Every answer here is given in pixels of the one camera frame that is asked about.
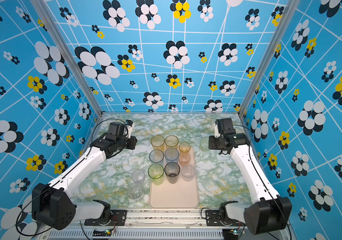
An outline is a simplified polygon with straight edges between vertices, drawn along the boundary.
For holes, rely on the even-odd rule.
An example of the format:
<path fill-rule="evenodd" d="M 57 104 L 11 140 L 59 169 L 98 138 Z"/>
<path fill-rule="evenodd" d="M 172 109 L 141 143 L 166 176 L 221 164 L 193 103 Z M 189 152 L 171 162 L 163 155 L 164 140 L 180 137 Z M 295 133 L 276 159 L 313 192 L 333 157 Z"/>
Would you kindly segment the small pink frosted glass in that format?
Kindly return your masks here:
<path fill-rule="evenodd" d="M 190 163 L 191 157 L 189 153 L 181 153 L 179 155 L 179 164 L 181 167 L 184 167 Z"/>

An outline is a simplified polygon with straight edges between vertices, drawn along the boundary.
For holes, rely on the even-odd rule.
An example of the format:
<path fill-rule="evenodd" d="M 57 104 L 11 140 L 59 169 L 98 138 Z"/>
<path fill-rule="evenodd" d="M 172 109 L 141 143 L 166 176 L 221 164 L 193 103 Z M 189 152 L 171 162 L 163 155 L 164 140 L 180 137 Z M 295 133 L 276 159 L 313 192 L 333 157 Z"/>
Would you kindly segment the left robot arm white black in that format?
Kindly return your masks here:
<path fill-rule="evenodd" d="M 110 123 L 108 131 L 95 139 L 64 173 L 48 184 L 36 185 L 32 191 L 32 219 L 56 230 L 63 230 L 72 222 L 88 219 L 100 219 L 108 223 L 112 219 L 109 203 L 100 200 L 73 203 L 70 198 L 98 165 L 124 149 L 135 149 L 138 140 L 132 136 L 134 126 L 131 120 Z"/>

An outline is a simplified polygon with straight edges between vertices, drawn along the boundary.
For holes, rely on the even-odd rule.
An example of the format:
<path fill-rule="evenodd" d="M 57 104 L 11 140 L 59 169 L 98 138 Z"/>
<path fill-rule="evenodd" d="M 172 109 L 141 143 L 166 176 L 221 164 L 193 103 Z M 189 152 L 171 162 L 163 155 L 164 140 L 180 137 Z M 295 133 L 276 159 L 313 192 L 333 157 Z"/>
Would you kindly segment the green frosted glass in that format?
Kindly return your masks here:
<path fill-rule="evenodd" d="M 209 137 L 208 136 L 201 138 L 201 140 L 200 140 L 200 150 L 204 151 L 204 152 L 210 150 L 209 149 Z"/>

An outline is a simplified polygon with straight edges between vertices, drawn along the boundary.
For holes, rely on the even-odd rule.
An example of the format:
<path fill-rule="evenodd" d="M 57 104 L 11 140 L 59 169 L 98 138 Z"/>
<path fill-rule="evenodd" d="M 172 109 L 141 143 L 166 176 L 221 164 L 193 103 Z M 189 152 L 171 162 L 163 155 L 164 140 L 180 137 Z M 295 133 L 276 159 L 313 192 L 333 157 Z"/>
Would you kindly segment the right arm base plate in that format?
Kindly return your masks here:
<path fill-rule="evenodd" d="M 230 220 L 230 223 L 223 222 L 221 219 L 220 211 L 219 210 L 211 210 L 205 209 L 202 211 L 202 216 L 206 221 L 206 225 L 208 227 L 243 227 L 245 226 L 244 223 L 239 222 L 237 220 Z"/>

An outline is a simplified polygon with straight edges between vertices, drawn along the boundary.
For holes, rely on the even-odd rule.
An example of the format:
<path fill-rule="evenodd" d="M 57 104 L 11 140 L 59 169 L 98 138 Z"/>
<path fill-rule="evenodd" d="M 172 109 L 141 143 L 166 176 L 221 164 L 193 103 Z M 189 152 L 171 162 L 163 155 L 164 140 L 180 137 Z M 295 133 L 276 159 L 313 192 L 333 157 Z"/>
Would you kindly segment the large clear glass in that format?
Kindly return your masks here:
<path fill-rule="evenodd" d="M 130 199 L 136 200 L 142 197 L 144 192 L 143 185 L 141 183 L 131 183 L 127 189 L 127 195 Z"/>

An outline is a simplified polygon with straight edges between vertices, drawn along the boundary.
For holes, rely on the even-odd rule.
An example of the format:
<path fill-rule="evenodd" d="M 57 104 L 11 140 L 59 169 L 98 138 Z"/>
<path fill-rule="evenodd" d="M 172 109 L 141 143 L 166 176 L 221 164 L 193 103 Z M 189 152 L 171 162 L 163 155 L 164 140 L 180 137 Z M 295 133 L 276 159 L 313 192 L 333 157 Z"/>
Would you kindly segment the blue frosted tall glass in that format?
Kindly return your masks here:
<path fill-rule="evenodd" d="M 166 149 L 164 156 L 166 158 L 166 163 L 177 163 L 179 161 L 179 151 L 176 148 Z"/>

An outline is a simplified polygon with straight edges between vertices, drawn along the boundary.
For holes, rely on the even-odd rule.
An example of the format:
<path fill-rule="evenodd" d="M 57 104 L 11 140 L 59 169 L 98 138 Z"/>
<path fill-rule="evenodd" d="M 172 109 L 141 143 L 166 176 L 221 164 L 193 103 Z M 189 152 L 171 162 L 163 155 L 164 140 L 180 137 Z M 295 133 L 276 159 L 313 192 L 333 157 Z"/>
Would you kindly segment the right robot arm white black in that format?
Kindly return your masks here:
<path fill-rule="evenodd" d="M 215 121 L 215 134 L 209 137 L 209 149 L 229 155 L 240 169 L 248 186 L 252 204 L 245 207 L 236 201 L 221 203 L 221 222 L 245 224 L 253 235 L 283 230 L 288 227 L 292 203 L 281 197 L 257 163 L 252 145 L 244 133 L 237 133 L 232 119 Z"/>

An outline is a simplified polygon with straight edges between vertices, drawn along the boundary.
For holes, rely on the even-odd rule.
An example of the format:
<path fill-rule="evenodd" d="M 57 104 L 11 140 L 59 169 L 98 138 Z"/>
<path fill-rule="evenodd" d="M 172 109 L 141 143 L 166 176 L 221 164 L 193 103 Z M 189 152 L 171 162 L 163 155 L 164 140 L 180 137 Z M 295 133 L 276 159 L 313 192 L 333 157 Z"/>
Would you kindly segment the green clear glass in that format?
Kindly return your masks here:
<path fill-rule="evenodd" d="M 152 164 L 148 169 L 148 175 L 152 182 L 159 186 L 163 183 L 164 167 L 161 164 Z"/>

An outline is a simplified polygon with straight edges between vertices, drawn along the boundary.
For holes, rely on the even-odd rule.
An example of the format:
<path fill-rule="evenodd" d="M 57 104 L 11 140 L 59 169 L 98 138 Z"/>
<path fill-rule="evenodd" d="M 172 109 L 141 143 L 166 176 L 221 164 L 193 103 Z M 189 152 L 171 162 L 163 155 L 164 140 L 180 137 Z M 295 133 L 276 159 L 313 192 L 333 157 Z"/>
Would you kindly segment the small clear glass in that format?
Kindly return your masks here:
<path fill-rule="evenodd" d="M 139 183 L 139 184 L 143 185 L 145 182 L 146 175 L 145 175 L 145 172 L 143 170 L 137 169 L 137 170 L 133 171 L 131 177 L 132 177 L 132 180 L 134 183 Z"/>

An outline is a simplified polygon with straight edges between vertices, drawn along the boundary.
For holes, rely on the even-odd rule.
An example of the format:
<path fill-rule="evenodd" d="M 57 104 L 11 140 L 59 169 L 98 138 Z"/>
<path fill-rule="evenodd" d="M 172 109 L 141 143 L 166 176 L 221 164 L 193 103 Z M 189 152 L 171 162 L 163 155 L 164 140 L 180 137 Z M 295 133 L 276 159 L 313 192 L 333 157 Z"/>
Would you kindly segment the amber tall glass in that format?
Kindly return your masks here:
<path fill-rule="evenodd" d="M 179 138 L 175 135 L 170 135 L 165 138 L 166 148 L 177 148 L 179 145 Z"/>
<path fill-rule="evenodd" d="M 151 138 L 151 145 L 154 150 L 165 150 L 165 138 L 161 135 L 156 135 Z"/>

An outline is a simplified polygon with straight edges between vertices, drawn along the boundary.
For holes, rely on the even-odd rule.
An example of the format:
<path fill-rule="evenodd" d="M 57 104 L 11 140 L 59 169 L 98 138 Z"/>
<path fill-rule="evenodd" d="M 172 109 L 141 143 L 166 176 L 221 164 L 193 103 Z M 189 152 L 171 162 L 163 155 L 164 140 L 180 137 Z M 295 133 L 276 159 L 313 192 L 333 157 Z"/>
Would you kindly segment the small yellow glass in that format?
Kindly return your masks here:
<path fill-rule="evenodd" d="M 191 145 L 187 142 L 183 142 L 179 144 L 179 151 L 181 154 L 189 154 L 191 150 Z"/>

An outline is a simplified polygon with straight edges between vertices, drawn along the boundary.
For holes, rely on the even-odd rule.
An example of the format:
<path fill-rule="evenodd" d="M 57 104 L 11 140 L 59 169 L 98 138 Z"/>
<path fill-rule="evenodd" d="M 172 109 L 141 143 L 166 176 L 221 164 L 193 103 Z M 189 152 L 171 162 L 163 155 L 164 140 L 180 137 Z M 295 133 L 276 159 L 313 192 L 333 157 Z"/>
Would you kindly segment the blue clear faceted glass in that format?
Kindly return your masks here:
<path fill-rule="evenodd" d="M 149 160 L 152 164 L 164 165 L 164 152 L 162 150 L 152 150 L 149 154 Z"/>

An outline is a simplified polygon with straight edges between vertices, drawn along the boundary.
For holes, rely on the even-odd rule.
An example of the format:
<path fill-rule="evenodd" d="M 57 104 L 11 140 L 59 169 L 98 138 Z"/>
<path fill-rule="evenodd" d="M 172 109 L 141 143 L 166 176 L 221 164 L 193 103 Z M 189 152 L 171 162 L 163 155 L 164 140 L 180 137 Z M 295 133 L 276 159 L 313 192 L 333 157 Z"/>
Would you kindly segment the grey smoky tall glass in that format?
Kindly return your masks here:
<path fill-rule="evenodd" d="M 167 180 L 170 184 L 175 184 L 178 181 L 179 174 L 181 171 L 178 163 L 175 163 L 175 162 L 167 163 L 164 171 L 165 171 Z"/>

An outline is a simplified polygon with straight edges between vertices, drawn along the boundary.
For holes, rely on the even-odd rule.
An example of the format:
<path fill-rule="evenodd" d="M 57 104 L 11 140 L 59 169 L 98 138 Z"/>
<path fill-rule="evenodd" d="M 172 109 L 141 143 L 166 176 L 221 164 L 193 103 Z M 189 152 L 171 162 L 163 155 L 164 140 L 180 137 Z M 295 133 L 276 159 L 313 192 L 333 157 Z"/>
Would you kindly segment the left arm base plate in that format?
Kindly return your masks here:
<path fill-rule="evenodd" d="M 104 222 L 102 219 L 87 219 L 84 221 L 85 226 L 124 226 L 127 219 L 127 210 L 111 210 L 111 219 Z"/>

